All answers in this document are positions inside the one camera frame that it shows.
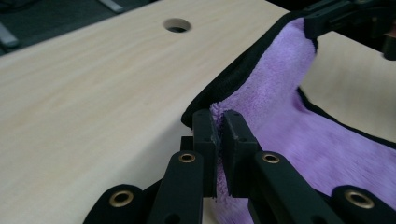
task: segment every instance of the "microfiber cloth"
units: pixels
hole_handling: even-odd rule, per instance
[[[299,89],[317,49],[303,15],[286,14],[197,95],[182,122],[191,127],[192,114],[208,108],[220,127],[225,111],[237,111],[263,150],[286,157],[313,189],[352,185],[396,209],[396,144],[338,122]],[[219,223],[252,223],[248,200],[228,195],[221,160],[217,187]]]

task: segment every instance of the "desk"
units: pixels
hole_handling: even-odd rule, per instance
[[[163,0],[0,59],[0,223],[82,223],[99,196],[163,176],[193,97],[285,10]],[[163,28],[189,21],[186,33]],[[396,140],[396,63],[320,38],[303,87],[341,121]],[[204,223],[215,223],[205,210]]]

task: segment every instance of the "purple cloth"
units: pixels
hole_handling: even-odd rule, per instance
[[[219,125],[226,110],[241,113],[264,150],[285,156],[305,180],[327,195],[341,185],[368,189],[396,208],[396,151],[353,133],[304,107],[296,89],[315,58],[304,20],[290,22],[264,52],[247,81],[210,110]],[[219,223],[253,223],[248,200],[228,196],[219,166]]]

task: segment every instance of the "black fabric border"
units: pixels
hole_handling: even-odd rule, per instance
[[[301,99],[302,99],[302,101],[303,101],[304,106],[305,106],[308,110],[310,110],[310,111],[312,111],[312,112],[314,112],[314,113],[316,113],[316,114],[318,114],[318,115],[321,115],[323,118],[326,118],[326,119],[329,119],[329,120],[331,120],[331,121],[334,121],[334,122],[337,123],[338,125],[341,125],[342,127],[346,128],[346,129],[348,129],[348,130],[350,130],[350,131],[352,131],[352,132],[354,132],[354,133],[360,134],[361,136],[363,136],[363,137],[365,137],[365,138],[368,138],[368,139],[370,139],[370,140],[372,140],[372,141],[375,141],[375,142],[377,142],[377,143],[379,143],[379,144],[382,144],[382,145],[384,145],[384,146],[387,146],[387,147],[391,147],[391,148],[393,148],[393,149],[396,149],[396,143],[394,143],[394,142],[390,142],[390,141],[388,141],[388,140],[386,140],[386,139],[383,139],[383,138],[379,138],[379,137],[370,135],[370,134],[368,134],[368,133],[362,132],[361,130],[352,128],[352,127],[350,127],[350,126],[345,125],[344,123],[341,123],[341,122],[338,121],[336,118],[334,118],[334,117],[332,117],[331,115],[329,115],[328,113],[326,113],[322,108],[318,107],[317,105],[312,104],[312,103],[309,101],[308,97],[306,97],[305,93],[303,92],[303,90],[302,90],[301,88],[298,88],[297,92],[299,93],[299,95],[300,95],[300,97],[301,97]]]
[[[249,78],[257,62],[280,31],[290,22],[304,15],[301,11],[294,11],[281,17],[259,40],[236,58],[215,79],[213,79],[192,100],[181,116],[181,122],[192,128],[192,114],[200,109],[208,109],[213,103],[221,102],[238,90]],[[312,40],[315,48],[318,43]]]

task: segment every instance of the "light wood tabletop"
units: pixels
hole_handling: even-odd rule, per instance
[[[189,102],[285,13],[162,0],[0,58],[0,223],[82,223],[107,189],[162,178],[191,135],[179,121]],[[191,29],[169,32],[171,18]],[[331,115],[391,141],[395,87],[396,63],[334,33],[303,83]]]

